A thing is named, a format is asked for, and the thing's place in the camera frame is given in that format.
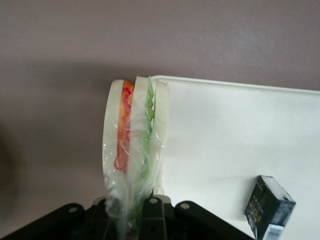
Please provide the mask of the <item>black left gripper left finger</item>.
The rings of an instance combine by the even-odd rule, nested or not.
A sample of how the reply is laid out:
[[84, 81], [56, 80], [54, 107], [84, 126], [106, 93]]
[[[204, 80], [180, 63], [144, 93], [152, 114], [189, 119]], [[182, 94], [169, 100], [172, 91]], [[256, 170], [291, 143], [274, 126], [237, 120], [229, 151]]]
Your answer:
[[105, 212], [105, 198], [88, 209], [69, 203], [2, 237], [3, 240], [116, 240], [114, 222]]

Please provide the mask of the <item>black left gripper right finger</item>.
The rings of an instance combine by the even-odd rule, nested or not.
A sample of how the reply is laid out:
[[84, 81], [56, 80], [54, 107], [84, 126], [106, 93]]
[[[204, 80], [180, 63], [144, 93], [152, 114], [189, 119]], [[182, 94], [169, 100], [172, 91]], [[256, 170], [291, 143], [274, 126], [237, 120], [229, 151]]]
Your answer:
[[140, 240], [252, 240], [253, 238], [193, 201], [173, 206], [165, 195], [145, 199]]

